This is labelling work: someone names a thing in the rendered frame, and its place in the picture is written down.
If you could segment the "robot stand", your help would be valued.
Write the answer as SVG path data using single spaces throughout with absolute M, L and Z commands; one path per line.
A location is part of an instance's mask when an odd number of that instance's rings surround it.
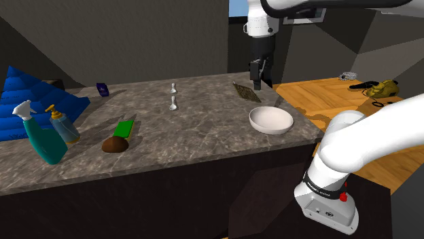
M 303 215 L 294 198 L 303 172 L 303 163 L 255 172 L 230 207 L 229 239 L 393 239 L 389 189 L 349 176 L 359 226 L 348 236 Z

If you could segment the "brown patterned flat mat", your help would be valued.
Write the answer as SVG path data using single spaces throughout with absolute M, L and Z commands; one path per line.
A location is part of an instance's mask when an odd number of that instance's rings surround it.
M 256 93 L 251 88 L 239 85 L 235 81 L 233 82 L 233 86 L 234 86 L 235 90 L 237 91 L 237 94 L 242 99 L 252 101 L 252 102 L 256 102 L 256 103 L 262 102 L 260 100 L 260 98 L 256 95 Z

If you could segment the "yellow and black appliance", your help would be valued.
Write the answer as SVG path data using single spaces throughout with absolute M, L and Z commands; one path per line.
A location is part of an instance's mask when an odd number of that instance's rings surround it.
M 366 81 L 364 83 L 349 86 L 352 90 L 363 89 L 362 94 L 373 100 L 375 107 L 384 107 L 383 103 L 377 101 L 378 98 L 388 98 L 397 96 L 400 89 L 396 80 L 387 79 L 382 82 Z

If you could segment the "white bowl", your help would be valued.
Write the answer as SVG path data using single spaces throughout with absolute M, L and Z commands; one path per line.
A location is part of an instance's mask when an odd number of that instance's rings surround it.
M 286 133 L 294 124 L 293 117 L 287 111 L 269 106 L 252 109 L 249 121 L 254 129 L 269 135 Z

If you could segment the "window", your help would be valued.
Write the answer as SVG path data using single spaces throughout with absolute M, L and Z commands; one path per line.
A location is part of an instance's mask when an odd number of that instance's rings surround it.
M 243 17 L 248 15 L 247 0 L 228 0 L 228 16 Z

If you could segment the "grey pump bottle yellow top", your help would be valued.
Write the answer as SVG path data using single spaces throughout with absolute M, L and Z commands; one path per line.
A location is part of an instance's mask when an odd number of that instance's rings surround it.
M 66 144 L 73 144 L 80 140 L 80 133 L 65 113 L 57 111 L 55 105 L 50 105 L 45 110 L 45 112 L 48 111 L 51 113 L 50 122 L 52 126 Z

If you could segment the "teal spray bottle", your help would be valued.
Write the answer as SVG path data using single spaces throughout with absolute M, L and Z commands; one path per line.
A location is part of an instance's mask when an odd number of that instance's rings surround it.
M 48 164 L 58 164 L 68 150 L 66 143 L 55 129 L 41 128 L 31 113 L 35 110 L 31 108 L 30 100 L 20 103 L 12 111 L 22 119 L 29 141 L 40 157 Z

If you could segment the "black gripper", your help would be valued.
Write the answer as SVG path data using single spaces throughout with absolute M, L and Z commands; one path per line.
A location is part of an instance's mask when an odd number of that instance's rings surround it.
M 249 63 L 250 80 L 254 90 L 261 90 L 262 60 L 265 59 L 262 71 L 262 81 L 272 87 L 272 66 L 276 45 L 276 35 L 251 39 L 253 61 Z

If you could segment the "brown round lump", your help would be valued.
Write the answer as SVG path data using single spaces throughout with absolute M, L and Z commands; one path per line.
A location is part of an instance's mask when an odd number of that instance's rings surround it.
M 128 141 L 120 136 L 112 136 L 105 140 L 101 149 L 106 153 L 121 153 L 129 148 Z

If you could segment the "green and yellow sponge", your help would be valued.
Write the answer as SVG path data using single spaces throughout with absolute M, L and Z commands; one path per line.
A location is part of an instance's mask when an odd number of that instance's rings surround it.
M 129 141 L 133 131 L 133 127 L 134 127 L 133 120 L 119 122 L 113 133 L 113 136 L 119 136 Z

